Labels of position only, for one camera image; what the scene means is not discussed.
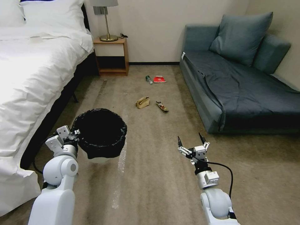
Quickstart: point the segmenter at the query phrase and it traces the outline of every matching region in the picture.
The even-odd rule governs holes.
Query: brown paper bag
[[[135,106],[138,109],[144,108],[150,104],[150,98],[149,97],[142,97],[141,99],[137,100],[135,103]]]

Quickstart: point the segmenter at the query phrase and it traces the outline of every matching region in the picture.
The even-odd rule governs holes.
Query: sofa
[[[290,43],[266,34],[252,66],[210,51],[219,26],[186,25],[180,69],[208,133],[300,131],[300,92],[272,74]]]

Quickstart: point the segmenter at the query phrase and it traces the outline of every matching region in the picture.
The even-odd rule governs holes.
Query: lamp shade
[[[109,7],[109,6],[117,6],[118,0],[91,0],[92,6],[96,7]]]

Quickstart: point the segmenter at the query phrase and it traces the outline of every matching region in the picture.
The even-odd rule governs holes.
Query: white duvet
[[[37,175],[19,167],[21,157],[92,50],[92,37],[83,32],[0,29],[0,216],[39,195]]]

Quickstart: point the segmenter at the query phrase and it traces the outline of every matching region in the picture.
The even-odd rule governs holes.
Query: nightstand
[[[128,75],[129,59],[126,38],[113,42],[94,40],[99,75]]]

